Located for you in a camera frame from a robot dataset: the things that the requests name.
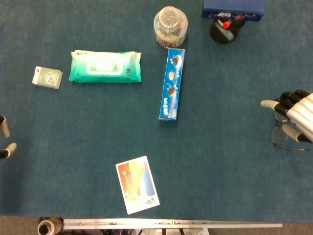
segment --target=wet wipes package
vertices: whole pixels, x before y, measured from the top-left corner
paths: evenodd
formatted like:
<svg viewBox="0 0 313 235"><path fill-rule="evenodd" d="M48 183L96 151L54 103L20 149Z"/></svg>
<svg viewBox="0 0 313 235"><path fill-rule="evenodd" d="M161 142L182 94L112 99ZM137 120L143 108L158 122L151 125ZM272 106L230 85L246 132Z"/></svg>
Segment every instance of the wet wipes package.
<svg viewBox="0 0 313 235"><path fill-rule="evenodd" d="M158 118L161 121L175 121L177 118L184 57L184 49L168 49L161 109Z"/></svg>
<svg viewBox="0 0 313 235"><path fill-rule="evenodd" d="M33 84L42 87L58 89L60 87L63 73L60 70L53 70L37 66L33 77Z"/></svg>
<svg viewBox="0 0 313 235"><path fill-rule="evenodd" d="M76 50L71 53L72 68L69 80L79 83L132 83L141 82L141 53L93 52Z"/></svg>

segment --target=table surface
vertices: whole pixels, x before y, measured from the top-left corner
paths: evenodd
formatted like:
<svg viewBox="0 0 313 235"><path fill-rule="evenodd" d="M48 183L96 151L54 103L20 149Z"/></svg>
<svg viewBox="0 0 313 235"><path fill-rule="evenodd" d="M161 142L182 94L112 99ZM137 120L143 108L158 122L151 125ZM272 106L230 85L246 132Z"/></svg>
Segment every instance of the table surface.
<svg viewBox="0 0 313 235"><path fill-rule="evenodd" d="M0 161L0 214L313 222L312 152L273 147L260 106L312 91L313 2L268 1L229 45L210 39L202 4L0 0L0 142L18 144ZM158 121L167 50L153 31L167 5L189 23L173 124ZM142 83L69 82L76 49L142 52ZM60 89L32 85L36 66L63 71ZM115 164L144 155L160 206L127 215Z"/></svg>

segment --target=blue box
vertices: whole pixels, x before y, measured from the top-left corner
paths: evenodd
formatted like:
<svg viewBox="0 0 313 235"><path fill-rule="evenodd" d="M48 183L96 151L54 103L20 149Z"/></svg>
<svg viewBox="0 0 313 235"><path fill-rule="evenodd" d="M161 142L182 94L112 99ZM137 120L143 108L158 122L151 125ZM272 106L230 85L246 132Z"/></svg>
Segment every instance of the blue box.
<svg viewBox="0 0 313 235"><path fill-rule="evenodd" d="M204 0L202 17L259 21L265 12L266 0Z"/></svg>
<svg viewBox="0 0 313 235"><path fill-rule="evenodd" d="M184 57L184 49L168 49L159 120L175 121L177 118Z"/></svg>

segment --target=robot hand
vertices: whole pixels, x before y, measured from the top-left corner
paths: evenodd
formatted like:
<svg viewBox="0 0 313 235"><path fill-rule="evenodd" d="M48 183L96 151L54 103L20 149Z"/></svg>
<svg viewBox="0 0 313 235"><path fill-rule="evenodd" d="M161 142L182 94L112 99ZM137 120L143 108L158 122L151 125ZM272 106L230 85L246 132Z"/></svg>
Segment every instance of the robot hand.
<svg viewBox="0 0 313 235"><path fill-rule="evenodd" d="M287 124L282 130L296 141L313 142L313 94L303 90L284 92L274 100L262 100L261 106L270 108L290 119L301 131Z"/></svg>
<svg viewBox="0 0 313 235"><path fill-rule="evenodd" d="M8 138L10 136L9 127L6 118L2 115L0 115L0 128L3 136ZM0 151L0 159L10 157L16 148L16 143L9 144L4 150Z"/></svg>

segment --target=gray floor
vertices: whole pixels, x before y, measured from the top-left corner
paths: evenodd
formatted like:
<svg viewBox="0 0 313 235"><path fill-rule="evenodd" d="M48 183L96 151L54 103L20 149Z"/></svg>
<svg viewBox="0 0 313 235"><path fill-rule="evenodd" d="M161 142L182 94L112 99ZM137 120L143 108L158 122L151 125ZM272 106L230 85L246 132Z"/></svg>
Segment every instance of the gray floor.
<svg viewBox="0 0 313 235"><path fill-rule="evenodd" d="M0 235L36 235L38 218L0 217ZM313 224L284 224L271 229L212 229L210 235L312 235Z"/></svg>

